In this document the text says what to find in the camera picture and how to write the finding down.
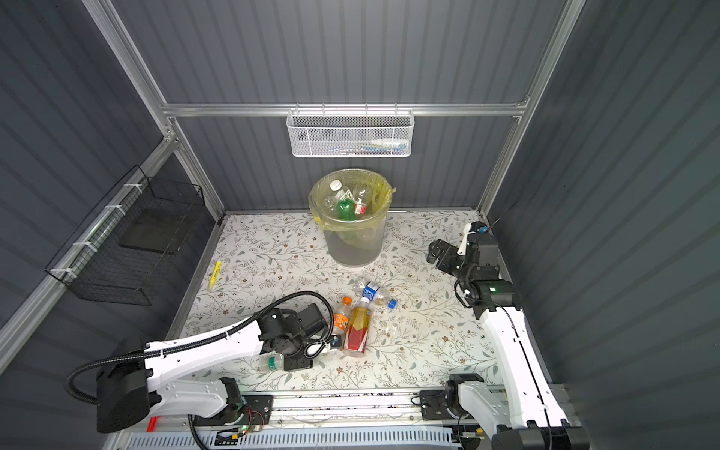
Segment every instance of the wire basket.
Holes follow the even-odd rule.
[[[151,305],[204,209],[202,188],[144,178],[80,246],[67,267],[45,268],[83,300]]]
[[[303,115],[291,110],[287,131],[299,158],[388,158],[410,156],[415,118],[389,115]]]

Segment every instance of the white vent grille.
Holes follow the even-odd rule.
[[[287,131],[300,158],[387,158],[410,155],[412,111],[391,115],[303,115],[291,110]]]
[[[418,445],[436,448],[457,448],[452,441],[450,428],[441,426],[395,426],[372,428],[294,428],[263,430],[241,438],[236,445],[214,445],[217,431],[199,431],[200,438],[211,449],[315,449],[318,445],[335,447],[352,446],[403,446]],[[189,431],[134,433],[127,450],[140,449],[193,449],[197,445]]]

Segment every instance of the green bottle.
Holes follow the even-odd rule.
[[[338,202],[338,217],[340,220],[357,220],[355,202],[352,199],[344,199]]]

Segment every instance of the black wire basket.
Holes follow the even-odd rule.
[[[83,300],[151,305],[204,209],[202,188],[144,178],[83,242],[66,267],[58,254],[45,268]]]

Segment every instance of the aluminum rail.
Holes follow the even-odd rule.
[[[241,104],[170,103],[162,106],[169,117],[286,117],[290,110],[303,115],[407,115],[416,117],[487,116],[521,117],[524,104]]]
[[[162,140],[155,150],[145,159],[140,166],[142,171],[137,170],[121,186],[118,192],[108,201],[108,205],[119,204],[132,189],[133,186],[143,179],[143,172],[147,176],[155,175],[163,166],[168,157],[178,146],[178,141],[173,135]],[[90,225],[78,238],[78,242],[88,240],[102,226],[102,223],[110,216],[110,208],[103,210],[95,217]],[[68,252],[60,258],[56,268],[67,267],[77,257],[80,248],[72,246]],[[0,330],[0,374],[7,368],[10,361],[17,355],[22,346],[30,339],[32,333],[37,329],[45,316],[52,310],[55,303],[67,290],[66,286],[60,283],[51,275],[45,276],[30,296],[20,305],[15,313],[8,319]]]
[[[180,126],[163,113],[162,105],[166,103],[165,97],[140,55],[140,51],[132,41],[130,33],[122,23],[120,15],[112,5],[112,1],[82,1],[108,46],[120,62],[125,74],[127,74],[138,95],[143,100],[145,107],[148,108],[155,124],[164,135],[173,134],[180,139],[182,145],[177,148],[175,156],[185,169],[190,182],[202,187],[207,209],[216,220],[219,220],[225,214],[225,206],[220,200],[220,195],[218,195],[210,182],[210,178],[202,168],[197,155],[192,150]]]
[[[515,154],[520,147],[520,144],[525,137],[525,132],[530,125],[535,111],[537,110],[538,104],[545,93],[550,77],[552,76],[557,61],[560,59],[562,51],[565,49],[565,44],[570,38],[572,29],[575,27],[577,18],[580,16],[580,12],[585,5],[585,0],[567,0],[562,10],[560,18],[558,19],[557,25],[550,38],[545,54],[543,54],[540,66],[538,67],[533,81],[530,84],[528,90],[527,102],[525,106],[525,113],[522,117],[514,124],[513,129],[505,142],[505,146],[500,152],[498,162],[492,170],[490,180],[487,182],[487,187],[482,193],[480,202],[477,205],[477,209],[480,211],[482,216],[487,216],[492,203],[495,201],[495,197],[500,191],[500,185],[505,179],[505,175],[508,173],[510,164],[515,158]]]

